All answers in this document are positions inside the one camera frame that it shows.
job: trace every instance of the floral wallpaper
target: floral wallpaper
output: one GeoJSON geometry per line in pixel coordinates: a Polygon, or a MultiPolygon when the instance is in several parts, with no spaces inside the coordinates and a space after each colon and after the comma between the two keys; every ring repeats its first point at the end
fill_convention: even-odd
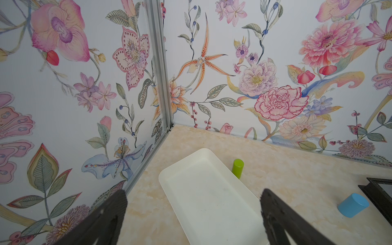
{"type": "Polygon", "coordinates": [[[391,0],[162,5],[175,123],[392,167],[391,0]]]}
{"type": "Polygon", "coordinates": [[[145,6],[0,3],[1,244],[56,243],[164,134],[145,6]]]}

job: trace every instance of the blue cylinder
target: blue cylinder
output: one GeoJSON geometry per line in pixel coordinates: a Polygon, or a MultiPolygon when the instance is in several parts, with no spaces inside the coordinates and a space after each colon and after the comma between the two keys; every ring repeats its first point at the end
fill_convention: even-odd
{"type": "Polygon", "coordinates": [[[346,217],[352,218],[357,213],[369,207],[369,202],[363,196],[353,193],[338,205],[338,210],[346,217]]]}

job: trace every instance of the marble countertop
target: marble countertop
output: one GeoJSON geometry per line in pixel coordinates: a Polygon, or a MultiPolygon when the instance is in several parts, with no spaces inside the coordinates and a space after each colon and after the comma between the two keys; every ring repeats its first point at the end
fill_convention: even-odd
{"type": "Polygon", "coordinates": [[[242,159],[241,181],[255,196],[271,189],[337,245],[392,244],[392,226],[370,201],[353,218],[336,207],[352,193],[365,196],[358,185],[366,177],[391,179],[392,169],[176,125],[127,197],[118,245],[189,244],[158,175],[201,148],[229,169],[242,159]]]}

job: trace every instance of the white plastic tray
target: white plastic tray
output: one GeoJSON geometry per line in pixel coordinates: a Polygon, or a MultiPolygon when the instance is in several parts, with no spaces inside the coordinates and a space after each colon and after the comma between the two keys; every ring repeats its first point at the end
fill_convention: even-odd
{"type": "Polygon", "coordinates": [[[209,149],[164,169],[159,182],[191,245],[268,244],[258,198],[209,149]]]}

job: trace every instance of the green cylinder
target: green cylinder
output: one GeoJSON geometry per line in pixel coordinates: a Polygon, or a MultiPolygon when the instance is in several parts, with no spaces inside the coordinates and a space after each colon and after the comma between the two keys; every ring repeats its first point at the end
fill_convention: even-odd
{"type": "Polygon", "coordinates": [[[242,169],[244,168],[244,162],[241,159],[235,159],[231,172],[237,177],[241,178],[242,169]]]}

